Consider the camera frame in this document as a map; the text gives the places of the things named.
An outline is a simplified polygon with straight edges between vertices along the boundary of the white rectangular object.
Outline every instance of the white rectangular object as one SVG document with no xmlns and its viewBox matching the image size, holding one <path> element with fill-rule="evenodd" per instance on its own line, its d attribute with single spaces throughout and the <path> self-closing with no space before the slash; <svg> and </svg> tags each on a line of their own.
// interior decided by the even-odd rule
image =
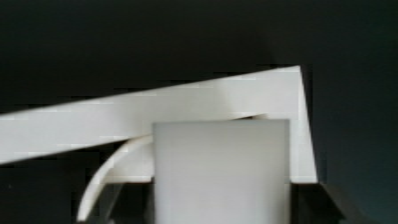
<svg viewBox="0 0 398 224">
<path fill-rule="evenodd" d="M 156 224 L 286 224 L 284 120 L 154 125 Z"/>
</svg>

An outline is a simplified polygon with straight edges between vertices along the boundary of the white surface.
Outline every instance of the white surface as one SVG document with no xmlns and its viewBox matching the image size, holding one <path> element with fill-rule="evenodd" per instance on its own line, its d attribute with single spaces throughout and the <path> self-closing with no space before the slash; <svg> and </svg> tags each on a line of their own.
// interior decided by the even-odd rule
<svg viewBox="0 0 398 224">
<path fill-rule="evenodd" d="M 288 224 L 288 122 L 154 127 L 156 224 Z"/>
<path fill-rule="evenodd" d="M 0 116 L 0 163 L 151 134 L 154 122 L 266 114 L 291 122 L 291 181 L 316 182 L 300 68 L 290 67 Z"/>
<path fill-rule="evenodd" d="M 154 175 L 153 137 L 130 140 L 108 158 L 83 192 L 78 221 L 85 221 L 103 187 L 108 183 L 147 183 Z"/>
</svg>

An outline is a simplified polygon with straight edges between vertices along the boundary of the curved white strip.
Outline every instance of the curved white strip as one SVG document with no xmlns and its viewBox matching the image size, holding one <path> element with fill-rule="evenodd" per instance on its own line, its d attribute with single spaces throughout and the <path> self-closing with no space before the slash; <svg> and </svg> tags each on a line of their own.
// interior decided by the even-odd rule
<svg viewBox="0 0 398 224">
<path fill-rule="evenodd" d="M 126 142 L 110 156 L 83 192 L 78 207 L 78 221 L 85 221 L 103 187 L 108 183 L 147 183 L 153 178 L 153 137 Z"/>
</svg>

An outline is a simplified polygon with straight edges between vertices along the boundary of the dark background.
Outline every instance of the dark background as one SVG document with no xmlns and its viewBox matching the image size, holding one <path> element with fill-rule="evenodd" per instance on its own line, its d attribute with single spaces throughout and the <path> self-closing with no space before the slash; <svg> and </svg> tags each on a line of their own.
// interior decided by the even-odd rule
<svg viewBox="0 0 398 224">
<path fill-rule="evenodd" d="M 396 22 L 393 0 L 2 0 L 0 112 L 300 64 L 320 179 L 394 224 Z M 0 223 L 71 223 L 85 160 L 0 168 Z"/>
</svg>

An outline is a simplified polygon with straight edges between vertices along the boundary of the white plastic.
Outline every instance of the white plastic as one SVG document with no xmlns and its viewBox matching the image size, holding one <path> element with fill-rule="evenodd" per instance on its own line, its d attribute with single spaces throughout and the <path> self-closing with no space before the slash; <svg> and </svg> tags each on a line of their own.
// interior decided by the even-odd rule
<svg viewBox="0 0 398 224">
<path fill-rule="evenodd" d="M 154 128 L 156 224 L 288 224 L 288 121 Z"/>
<path fill-rule="evenodd" d="M 231 120 L 261 114 L 290 119 L 291 181 L 316 182 L 298 67 L 5 114 L 0 163 L 137 138 L 151 134 L 154 122 Z"/>
</svg>

